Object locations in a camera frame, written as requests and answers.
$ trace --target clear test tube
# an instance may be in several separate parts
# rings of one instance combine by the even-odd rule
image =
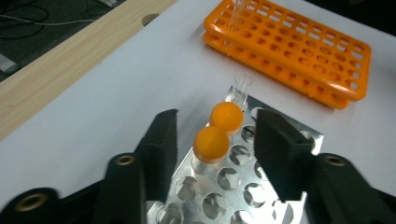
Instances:
[[[233,0],[233,13],[231,14],[227,29],[233,32],[238,30],[238,25],[241,22],[241,17],[248,5],[248,1],[249,0]]]
[[[232,102],[244,110],[244,105],[248,98],[248,90],[253,84],[253,77],[248,73],[241,73],[235,76],[232,89],[228,92],[224,101]]]

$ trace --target white desk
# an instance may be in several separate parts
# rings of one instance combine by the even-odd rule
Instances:
[[[334,110],[237,63],[202,39],[219,0],[178,0],[0,142],[0,204],[31,188],[64,197],[98,181],[169,108],[179,109],[181,159],[240,72],[254,76],[252,96],[324,133],[322,152],[346,157],[374,188],[396,195],[396,38],[303,1],[275,2],[372,47],[366,98]]]

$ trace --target black device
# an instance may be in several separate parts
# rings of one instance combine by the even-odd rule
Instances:
[[[103,180],[59,199],[31,189],[0,213],[2,224],[146,223],[146,200],[165,201],[176,165],[176,110],[159,114],[133,153],[110,160]],[[281,201],[300,200],[312,224],[394,224],[396,199],[372,189],[340,156],[311,154],[307,140],[277,113],[259,110],[255,156]]]

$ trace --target test tube rack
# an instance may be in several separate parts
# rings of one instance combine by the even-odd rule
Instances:
[[[315,141],[317,155],[324,135],[283,115],[249,96],[244,124],[232,137],[225,159],[208,165],[203,175],[191,168],[192,149],[176,169],[165,203],[148,210],[149,224],[210,223],[300,223],[305,194],[300,201],[282,203],[254,157],[255,118],[259,109],[283,116],[308,139]]]
[[[267,0],[247,0],[230,29],[234,5],[206,17],[208,46],[333,108],[365,97],[370,46]]]

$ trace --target orange ball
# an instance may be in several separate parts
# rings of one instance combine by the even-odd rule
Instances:
[[[195,136],[193,151],[198,160],[213,164],[225,157],[229,146],[226,132],[218,127],[207,126]]]
[[[213,107],[209,124],[224,130],[231,136],[238,132],[244,122],[244,115],[238,105],[231,102],[221,102]]]

